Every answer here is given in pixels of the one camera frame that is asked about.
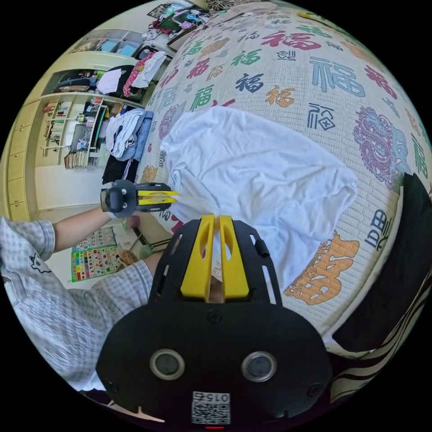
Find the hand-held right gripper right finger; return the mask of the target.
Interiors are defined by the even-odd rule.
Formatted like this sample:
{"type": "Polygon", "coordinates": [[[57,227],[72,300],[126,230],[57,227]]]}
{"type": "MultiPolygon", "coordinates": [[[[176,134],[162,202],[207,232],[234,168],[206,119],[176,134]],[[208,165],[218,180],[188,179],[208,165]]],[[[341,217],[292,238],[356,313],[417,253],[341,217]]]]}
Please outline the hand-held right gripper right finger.
{"type": "Polygon", "coordinates": [[[224,300],[245,299],[249,294],[249,286],[232,217],[220,216],[219,228],[224,300]]]}

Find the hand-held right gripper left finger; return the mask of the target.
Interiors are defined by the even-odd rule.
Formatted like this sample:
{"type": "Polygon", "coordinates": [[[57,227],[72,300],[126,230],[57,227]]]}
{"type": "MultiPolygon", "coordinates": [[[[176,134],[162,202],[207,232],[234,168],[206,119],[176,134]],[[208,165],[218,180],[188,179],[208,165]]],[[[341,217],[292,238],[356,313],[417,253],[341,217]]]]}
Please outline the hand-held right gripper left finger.
{"type": "Polygon", "coordinates": [[[194,239],[180,291],[187,299],[208,302],[215,216],[204,215],[200,220],[192,220],[187,225],[194,229],[194,239]]]}

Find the person's left hand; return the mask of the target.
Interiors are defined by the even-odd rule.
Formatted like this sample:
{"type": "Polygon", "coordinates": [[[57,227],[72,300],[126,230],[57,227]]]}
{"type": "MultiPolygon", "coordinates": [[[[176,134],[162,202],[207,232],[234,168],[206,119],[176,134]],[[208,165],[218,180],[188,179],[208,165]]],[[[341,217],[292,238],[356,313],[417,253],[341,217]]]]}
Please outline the person's left hand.
{"type": "Polygon", "coordinates": [[[121,219],[111,212],[103,210],[103,213],[105,215],[108,215],[111,219],[113,219],[117,222],[121,222],[121,225],[122,225],[124,230],[135,229],[135,228],[138,228],[140,225],[140,218],[138,215],[131,215],[131,216],[128,216],[126,218],[121,219]]]}

